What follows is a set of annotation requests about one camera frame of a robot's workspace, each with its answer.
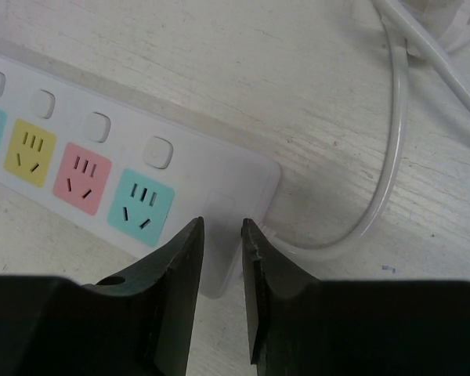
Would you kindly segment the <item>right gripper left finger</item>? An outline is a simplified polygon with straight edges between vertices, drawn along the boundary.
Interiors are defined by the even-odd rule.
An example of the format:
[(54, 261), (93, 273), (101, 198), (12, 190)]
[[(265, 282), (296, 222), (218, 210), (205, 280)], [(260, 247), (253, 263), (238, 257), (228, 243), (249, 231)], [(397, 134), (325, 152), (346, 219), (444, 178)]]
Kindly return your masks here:
[(183, 375), (204, 220), (96, 284), (0, 276), (0, 375)]

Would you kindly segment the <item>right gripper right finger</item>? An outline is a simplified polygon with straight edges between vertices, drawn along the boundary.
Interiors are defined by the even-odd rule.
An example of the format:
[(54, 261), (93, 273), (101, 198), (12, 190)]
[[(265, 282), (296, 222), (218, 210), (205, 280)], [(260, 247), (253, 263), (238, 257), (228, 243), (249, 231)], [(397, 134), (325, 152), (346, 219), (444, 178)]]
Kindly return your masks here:
[(241, 228), (260, 375), (470, 375), (470, 282), (319, 280)]

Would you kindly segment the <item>white colourful power strip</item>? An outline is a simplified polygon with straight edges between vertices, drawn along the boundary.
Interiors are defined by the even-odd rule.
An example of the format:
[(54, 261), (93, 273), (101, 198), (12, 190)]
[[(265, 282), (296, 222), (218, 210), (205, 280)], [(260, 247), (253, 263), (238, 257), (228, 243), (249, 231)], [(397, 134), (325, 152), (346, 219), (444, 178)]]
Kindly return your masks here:
[(240, 276), (240, 230), (264, 219), (272, 159), (0, 56), (0, 183), (142, 258), (204, 220), (199, 291)]

